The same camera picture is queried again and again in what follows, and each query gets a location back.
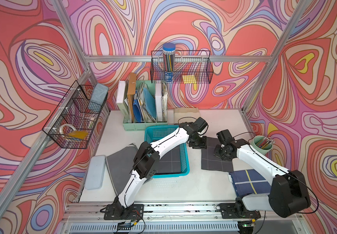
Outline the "dark grey checked pillowcase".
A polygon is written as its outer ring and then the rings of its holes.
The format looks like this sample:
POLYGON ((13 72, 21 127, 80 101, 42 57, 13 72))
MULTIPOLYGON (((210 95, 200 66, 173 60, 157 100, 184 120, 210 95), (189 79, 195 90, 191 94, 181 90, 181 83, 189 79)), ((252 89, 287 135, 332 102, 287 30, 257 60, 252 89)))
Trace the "dark grey checked pillowcase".
POLYGON ((181 169, 181 145, 167 152, 158 164, 157 175, 173 175, 182 172, 181 169))

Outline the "teal plastic basket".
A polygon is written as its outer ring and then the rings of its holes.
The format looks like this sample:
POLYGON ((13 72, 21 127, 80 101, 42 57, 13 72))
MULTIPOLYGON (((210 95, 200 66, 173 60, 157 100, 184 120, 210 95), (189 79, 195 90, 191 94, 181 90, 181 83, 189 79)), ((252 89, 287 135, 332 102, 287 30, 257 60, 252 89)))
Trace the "teal plastic basket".
MULTIPOLYGON (((152 143, 158 140, 163 139, 164 137, 168 136, 175 130, 177 130, 177 125, 157 125, 151 126, 146 128, 145 130, 145 141, 148 143, 152 143)), ((186 176, 190 172, 190 164, 189 164, 189 157, 187 151, 186 143, 182 143, 181 145, 181 169, 182 172, 179 174, 173 175, 157 175, 155 174, 152 178, 173 178, 173 177, 180 177, 186 176)))

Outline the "grey pillowcase with label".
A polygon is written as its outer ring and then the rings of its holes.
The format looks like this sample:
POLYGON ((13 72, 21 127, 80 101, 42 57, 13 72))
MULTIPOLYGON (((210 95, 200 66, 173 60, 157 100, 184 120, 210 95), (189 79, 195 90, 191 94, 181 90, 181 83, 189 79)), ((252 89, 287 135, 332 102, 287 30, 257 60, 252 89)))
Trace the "grey pillowcase with label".
POLYGON ((106 164, 111 183, 116 195, 119 195, 130 179, 133 160, 137 153, 135 144, 130 144, 120 151, 106 157, 106 164))

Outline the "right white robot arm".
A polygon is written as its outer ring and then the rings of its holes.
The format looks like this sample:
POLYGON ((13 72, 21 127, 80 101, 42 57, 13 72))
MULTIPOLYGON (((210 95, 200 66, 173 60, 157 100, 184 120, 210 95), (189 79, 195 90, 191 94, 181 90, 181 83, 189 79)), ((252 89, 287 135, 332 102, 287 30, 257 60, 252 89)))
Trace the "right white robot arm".
POLYGON ((304 175, 290 171, 257 151, 248 141, 235 139, 229 130, 217 133, 220 144, 214 155, 221 159, 235 158, 247 163, 271 186, 268 194, 249 194, 237 197, 234 210, 237 216, 246 217, 248 212, 274 211, 280 217, 288 217, 311 206, 304 175))

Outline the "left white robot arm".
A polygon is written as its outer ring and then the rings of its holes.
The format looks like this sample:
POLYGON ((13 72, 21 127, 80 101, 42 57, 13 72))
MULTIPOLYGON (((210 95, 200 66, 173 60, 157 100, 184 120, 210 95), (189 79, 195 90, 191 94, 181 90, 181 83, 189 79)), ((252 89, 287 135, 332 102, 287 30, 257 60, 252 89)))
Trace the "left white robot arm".
POLYGON ((176 146, 188 143, 193 149, 205 149, 207 137, 204 132, 207 129, 208 123, 199 117, 194 122, 180 123, 172 133, 158 141, 144 141, 133 159, 131 176, 113 205, 122 210, 133 205, 142 185, 158 171, 161 158, 176 146))

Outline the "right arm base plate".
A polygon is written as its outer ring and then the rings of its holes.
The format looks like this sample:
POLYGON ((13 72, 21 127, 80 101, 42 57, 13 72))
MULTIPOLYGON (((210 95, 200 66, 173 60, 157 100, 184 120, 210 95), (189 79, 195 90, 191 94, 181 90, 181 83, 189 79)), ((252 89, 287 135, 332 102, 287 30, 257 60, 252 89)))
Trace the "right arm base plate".
POLYGON ((258 211, 249 211, 240 203, 220 203, 216 210, 222 215, 222 219, 259 219, 261 214, 258 211))

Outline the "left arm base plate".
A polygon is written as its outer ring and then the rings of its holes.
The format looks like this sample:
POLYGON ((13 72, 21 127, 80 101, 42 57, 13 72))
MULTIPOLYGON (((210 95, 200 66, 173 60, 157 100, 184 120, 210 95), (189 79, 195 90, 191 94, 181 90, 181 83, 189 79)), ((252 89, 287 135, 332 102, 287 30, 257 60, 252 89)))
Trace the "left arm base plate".
POLYGON ((133 204, 128 208, 123 208, 109 204, 100 211, 104 213, 104 220, 139 220, 143 218, 144 205, 133 204))

